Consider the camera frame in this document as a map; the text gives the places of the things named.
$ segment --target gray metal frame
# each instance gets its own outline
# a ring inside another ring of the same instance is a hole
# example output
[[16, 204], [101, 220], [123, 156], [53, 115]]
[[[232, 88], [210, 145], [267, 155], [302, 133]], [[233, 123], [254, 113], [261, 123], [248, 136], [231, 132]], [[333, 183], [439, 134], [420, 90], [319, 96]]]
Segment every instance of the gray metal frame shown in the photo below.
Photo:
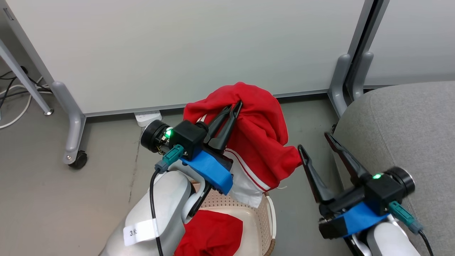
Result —
[[354, 54], [357, 50], [357, 46], [360, 43], [363, 30], [367, 24], [368, 15], [373, 6], [373, 2], [374, 0], [365, 0], [348, 52], [338, 58], [337, 65], [335, 66], [334, 75], [332, 76], [328, 93], [330, 101], [332, 102], [338, 117], [341, 117], [348, 107], [343, 96], [343, 85], [346, 80], [349, 67], [351, 66], [351, 62], [353, 61]]
[[54, 78], [52, 78], [51, 74], [47, 70], [40, 56], [25, 34], [24, 30], [17, 22], [16, 17], [6, 3], [6, 0], [0, 0], [0, 8], [2, 9], [1, 11], [4, 13], [11, 29], [16, 34], [25, 51], [27, 51], [28, 55], [30, 56], [38, 71], [43, 76], [44, 80], [50, 85], [51, 90], [59, 101], [60, 105], [68, 114], [70, 128], [68, 131], [68, 139], [66, 140], [63, 162], [65, 164], [72, 164], [76, 160], [77, 152], [79, 150], [86, 117], [82, 113], [79, 106], [77, 106], [64, 83], [56, 82]]
[[389, 2], [390, 0], [378, 0], [377, 5], [374, 6], [373, 14], [365, 30], [365, 35], [362, 41], [359, 42], [358, 54], [352, 60], [352, 66], [348, 71], [345, 83], [352, 100], [358, 99], [364, 93], [365, 78], [374, 57], [374, 53], [370, 52], [369, 48], [378, 31]]

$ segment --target gray floor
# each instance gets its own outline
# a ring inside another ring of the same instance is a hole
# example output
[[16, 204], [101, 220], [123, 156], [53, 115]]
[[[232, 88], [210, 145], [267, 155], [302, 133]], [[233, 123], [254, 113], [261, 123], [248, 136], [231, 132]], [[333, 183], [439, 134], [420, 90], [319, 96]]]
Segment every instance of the gray floor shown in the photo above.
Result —
[[[0, 255], [97, 255], [119, 220], [144, 195], [159, 156], [139, 146], [132, 115], [89, 119], [84, 133], [89, 160], [79, 171], [61, 161], [67, 117], [52, 95], [45, 117], [35, 101], [14, 125], [0, 130]], [[4, 120], [27, 96], [8, 100]], [[334, 161], [323, 132], [337, 118], [328, 99], [283, 103], [289, 144], [302, 143], [324, 180], [336, 187]], [[170, 125], [180, 113], [167, 114]], [[342, 241], [319, 234], [317, 205], [303, 168], [271, 191], [277, 212], [273, 255], [349, 255]]]

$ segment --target blue mount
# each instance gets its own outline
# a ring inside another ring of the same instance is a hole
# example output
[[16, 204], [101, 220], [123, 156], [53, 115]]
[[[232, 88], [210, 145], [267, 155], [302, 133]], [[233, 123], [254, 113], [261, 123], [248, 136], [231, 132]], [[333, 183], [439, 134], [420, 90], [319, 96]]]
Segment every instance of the blue mount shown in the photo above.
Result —
[[378, 216], [364, 202], [360, 202], [336, 219], [344, 218], [347, 228], [344, 237], [347, 237], [374, 226], [387, 218], [387, 215], [389, 214]]
[[199, 173], [212, 186], [227, 195], [232, 188], [233, 180], [231, 173], [226, 170], [213, 156], [201, 151], [193, 160], [188, 161], [180, 158], [184, 164], [188, 164]]

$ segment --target power strip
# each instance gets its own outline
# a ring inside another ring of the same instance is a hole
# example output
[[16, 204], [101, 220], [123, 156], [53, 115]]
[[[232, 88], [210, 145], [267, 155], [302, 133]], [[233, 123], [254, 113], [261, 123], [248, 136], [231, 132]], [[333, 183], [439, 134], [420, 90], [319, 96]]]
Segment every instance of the power strip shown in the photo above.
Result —
[[155, 120], [161, 120], [161, 113], [159, 110], [156, 111], [147, 111], [147, 112], [137, 112], [134, 113], [136, 116], [137, 124], [140, 127], [146, 127], [149, 123]]

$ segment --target teal connector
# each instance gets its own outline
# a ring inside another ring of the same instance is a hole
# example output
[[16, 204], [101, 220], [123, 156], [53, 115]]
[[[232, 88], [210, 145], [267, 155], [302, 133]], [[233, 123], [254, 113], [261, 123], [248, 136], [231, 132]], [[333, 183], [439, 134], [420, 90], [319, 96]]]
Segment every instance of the teal connector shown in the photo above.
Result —
[[177, 144], [175, 145], [169, 152], [167, 152], [165, 155], [163, 155], [163, 160], [160, 160], [158, 163], [155, 164], [155, 170], [164, 173], [167, 171], [169, 166], [179, 160], [182, 156], [183, 153], [185, 152], [185, 149], [183, 146]]
[[406, 209], [397, 201], [393, 201], [389, 204], [389, 212], [399, 221], [403, 222], [414, 234], [418, 234], [418, 232], [424, 228], [422, 224], [416, 221], [414, 216], [406, 211]]

